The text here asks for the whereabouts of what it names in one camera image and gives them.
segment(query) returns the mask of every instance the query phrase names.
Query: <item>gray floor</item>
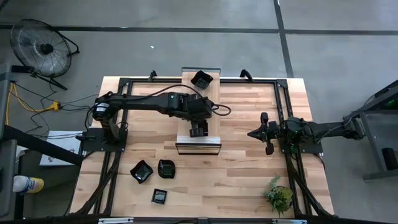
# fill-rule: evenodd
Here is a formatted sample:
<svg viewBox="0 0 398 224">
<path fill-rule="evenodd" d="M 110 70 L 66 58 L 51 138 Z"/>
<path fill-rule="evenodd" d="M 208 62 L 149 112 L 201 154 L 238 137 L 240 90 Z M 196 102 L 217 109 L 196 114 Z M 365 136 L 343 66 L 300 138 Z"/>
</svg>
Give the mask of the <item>gray floor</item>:
<svg viewBox="0 0 398 224">
<path fill-rule="evenodd" d="M 398 29 L 398 2 L 393 0 L 280 0 L 280 6 L 286 29 Z M 278 28 L 271 0 L 12 0 L 0 12 L 0 22 L 13 23 L 25 17 L 61 26 Z M 286 77 L 278 34 L 63 33 L 81 47 L 81 54 L 59 78 L 70 88 L 53 97 L 60 101 L 97 93 L 105 75 L 149 75 L 153 69 L 158 75 L 179 75 L 181 67 L 221 67 L 222 76 L 238 76 L 245 68 L 254 77 Z M 8 38 L 8 30 L 0 31 L 0 62 L 19 63 Z M 287 43 L 294 76 L 304 78 L 313 119 L 319 123 L 338 121 L 398 78 L 398 36 L 288 35 Z M 43 95 L 50 93 L 48 85 L 27 75 L 19 74 L 18 79 Z M 22 90 L 20 95 L 33 107 L 40 106 L 39 97 Z M 85 100 L 80 104 L 91 103 Z M 11 111 L 12 126 L 21 130 L 34 127 L 30 113 L 15 100 Z M 53 130 L 83 129 L 84 116 L 84 112 L 43 115 Z M 377 171 L 367 140 L 330 138 L 322 144 L 335 213 L 398 223 L 398 179 L 362 181 L 364 174 Z M 48 215 L 62 214 L 73 178 L 67 178 L 69 188 L 61 184 L 38 195 L 34 203 L 40 204 L 40 209 L 33 214 L 45 216 L 50 208 Z M 43 204 L 44 197 L 57 194 L 58 201 Z"/>
</svg>

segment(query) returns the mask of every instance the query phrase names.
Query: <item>fan stand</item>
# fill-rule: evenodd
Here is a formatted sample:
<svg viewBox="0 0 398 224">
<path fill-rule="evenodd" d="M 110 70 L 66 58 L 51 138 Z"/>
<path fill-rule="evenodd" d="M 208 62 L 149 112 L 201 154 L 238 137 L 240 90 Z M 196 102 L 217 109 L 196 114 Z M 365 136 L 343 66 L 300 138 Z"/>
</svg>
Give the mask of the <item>fan stand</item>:
<svg viewBox="0 0 398 224">
<path fill-rule="evenodd" d="M 67 87 L 63 86 L 61 83 L 55 81 L 53 78 L 47 79 L 44 77 L 41 77 L 40 75 L 36 74 L 33 72 L 33 69 L 27 66 L 23 65 L 12 65 L 11 66 L 11 72 L 16 72 L 16 73 L 30 73 L 30 75 L 34 78 L 39 78 L 45 82 L 48 82 L 51 85 L 55 85 L 58 88 L 61 88 L 63 90 L 68 90 Z"/>
</svg>

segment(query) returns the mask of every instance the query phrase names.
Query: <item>wooden tabletop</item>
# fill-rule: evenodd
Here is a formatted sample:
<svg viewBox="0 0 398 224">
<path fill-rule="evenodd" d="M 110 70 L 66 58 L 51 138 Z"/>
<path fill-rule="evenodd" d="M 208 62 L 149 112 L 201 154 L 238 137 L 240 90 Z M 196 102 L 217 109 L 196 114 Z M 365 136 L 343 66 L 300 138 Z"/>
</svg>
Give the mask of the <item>wooden tabletop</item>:
<svg viewBox="0 0 398 224">
<path fill-rule="evenodd" d="M 99 95 L 108 91 L 117 92 L 119 79 L 104 77 Z M 294 116 L 311 121 L 304 81 L 301 78 L 287 81 Z M 135 83 L 132 94 L 148 95 L 169 85 Z M 283 92 L 280 91 L 280 94 L 285 105 Z M 174 146 L 178 118 L 169 118 L 156 111 L 129 111 L 129 136 L 119 166 L 112 216 L 278 217 L 276 211 L 271 212 L 271 205 L 266 202 L 263 192 L 276 175 L 282 177 L 278 185 L 289 186 L 284 156 L 276 141 L 275 153 L 267 156 L 266 145 L 246 135 L 260 126 L 259 118 L 263 111 L 268 112 L 270 121 L 278 120 L 273 86 L 221 84 L 220 103 L 230 106 L 232 113 L 221 117 L 223 147 L 218 156 L 178 155 Z M 93 122 L 93 126 L 100 127 L 100 124 Z M 81 208 L 98 186 L 103 157 L 103 152 L 95 152 L 83 161 L 71 212 Z M 324 208 L 333 213 L 325 172 L 319 158 L 312 154 L 303 154 L 302 157 L 309 189 Z M 154 173 L 146 182 L 138 184 L 129 171 L 143 159 Z M 177 167 L 174 179 L 163 179 L 157 174 L 159 159 L 174 161 Z M 154 189 L 167 191 L 165 205 L 151 203 Z M 107 192 L 108 189 L 105 189 L 102 209 Z M 298 197 L 304 212 L 300 190 Z M 284 217 L 293 215 L 290 209 Z"/>
</svg>

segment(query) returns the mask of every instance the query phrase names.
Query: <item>green plant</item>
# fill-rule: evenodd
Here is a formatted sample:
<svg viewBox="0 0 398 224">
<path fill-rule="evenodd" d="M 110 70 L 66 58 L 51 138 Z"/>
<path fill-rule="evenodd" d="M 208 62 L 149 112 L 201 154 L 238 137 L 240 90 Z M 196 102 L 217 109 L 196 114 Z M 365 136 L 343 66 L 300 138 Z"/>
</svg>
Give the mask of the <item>green plant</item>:
<svg viewBox="0 0 398 224">
<path fill-rule="evenodd" d="M 276 182 L 279 179 L 280 176 L 276 176 L 269 182 L 270 190 L 265 191 L 264 196 L 268 198 L 267 202 L 271 203 L 272 211 L 276 209 L 280 217 L 280 214 L 284 214 L 290 208 L 293 192 L 289 188 L 277 186 Z"/>
</svg>

